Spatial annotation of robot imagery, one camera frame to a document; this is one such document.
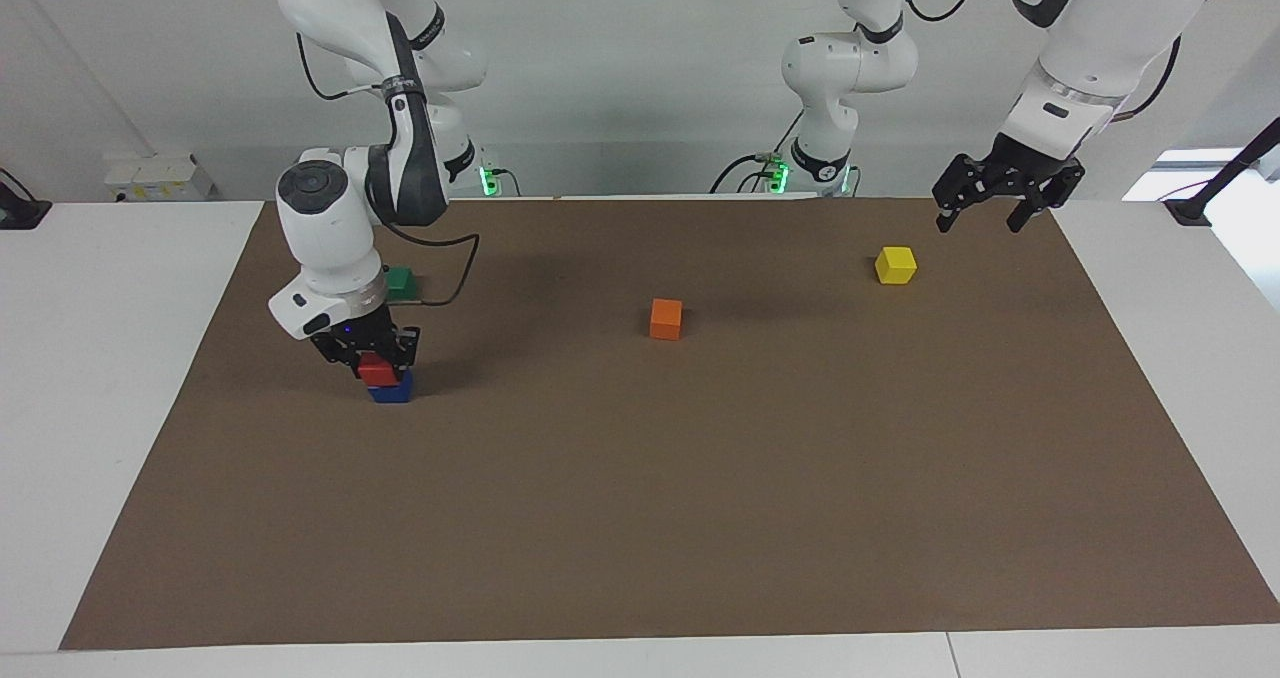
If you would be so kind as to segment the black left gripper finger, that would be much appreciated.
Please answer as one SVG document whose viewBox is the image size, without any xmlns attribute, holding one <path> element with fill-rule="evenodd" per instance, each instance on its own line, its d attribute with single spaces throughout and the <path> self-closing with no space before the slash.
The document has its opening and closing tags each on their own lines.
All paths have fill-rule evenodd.
<svg viewBox="0 0 1280 678">
<path fill-rule="evenodd" d="M 957 154 L 934 182 L 932 196 L 938 209 L 936 226 L 947 233 L 966 209 L 991 200 L 997 187 L 997 164 Z"/>
<path fill-rule="evenodd" d="M 1084 175 L 1085 168 L 1082 162 L 1066 162 L 1060 171 L 1043 180 L 1025 175 L 1024 171 L 1012 171 L 1007 183 L 1010 189 L 1015 189 L 1020 201 L 1006 219 L 1006 226 L 1010 232 L 1019 233 L 1038 214 L 1062 207 Z"/>
</svg>

